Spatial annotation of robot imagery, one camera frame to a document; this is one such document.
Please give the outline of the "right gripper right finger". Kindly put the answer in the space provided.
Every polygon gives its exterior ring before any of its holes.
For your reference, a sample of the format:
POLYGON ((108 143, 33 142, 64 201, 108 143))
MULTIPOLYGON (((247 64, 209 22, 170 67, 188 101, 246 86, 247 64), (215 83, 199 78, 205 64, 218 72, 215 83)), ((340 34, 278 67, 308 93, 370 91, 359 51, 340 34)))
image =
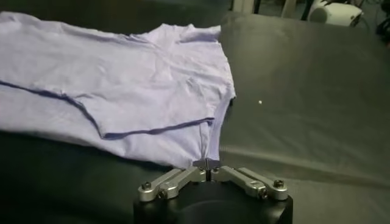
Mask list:
POLYGON ((240 187, 246 195, 257 199, 285 201, 288 188, 283 180, 272 180, 248 168, 223 166, 219 161, 208 159, 210 179, 217 183, 232 183, 240 187))

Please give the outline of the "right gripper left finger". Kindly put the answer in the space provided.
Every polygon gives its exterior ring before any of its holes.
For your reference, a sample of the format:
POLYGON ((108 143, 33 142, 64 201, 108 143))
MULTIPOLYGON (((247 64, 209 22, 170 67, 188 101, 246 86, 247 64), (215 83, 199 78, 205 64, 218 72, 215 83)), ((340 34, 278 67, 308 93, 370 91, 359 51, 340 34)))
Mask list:
POLYGON ((144 182, 138 188, 139 201, 150 202, 157 197, 175 198, 187 184, 207 181, 208 162, 208 158, 198 160, 187 169, 172 169, 153 181, 144 182))

